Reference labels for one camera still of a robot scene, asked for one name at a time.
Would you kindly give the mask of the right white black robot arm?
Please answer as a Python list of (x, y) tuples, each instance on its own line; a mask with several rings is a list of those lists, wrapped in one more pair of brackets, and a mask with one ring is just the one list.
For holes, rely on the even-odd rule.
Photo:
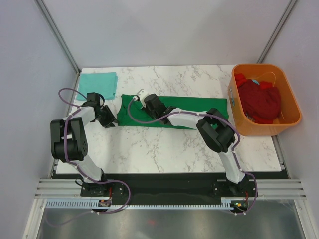
[(235, 131), (228, 120), (216, 108), (207, 112), (192, 112), (181, 108), (167, 107), (156, 94), (141, 98), (143, 110), (164, 125), (181, 126), (199, 131), (206, 145), (218, 153), (225, 168), (228, 190), (234, 196), (246, 191), (247, 176), (234, 154)]

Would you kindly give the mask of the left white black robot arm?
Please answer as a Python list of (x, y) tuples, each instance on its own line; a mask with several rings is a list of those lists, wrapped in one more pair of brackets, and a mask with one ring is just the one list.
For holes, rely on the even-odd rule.
[(89, 156), (85, 126), (97, 121), (103, 128), (112, 128), (119, 123), (104, 103), (101, 94), (88, 93), (75, 112), (50, 123), (53, 158), (72, 166), (85, 183), (93, 183), (92, 190), (99, 196), (106, 195), (110, 187), (104, 171)]

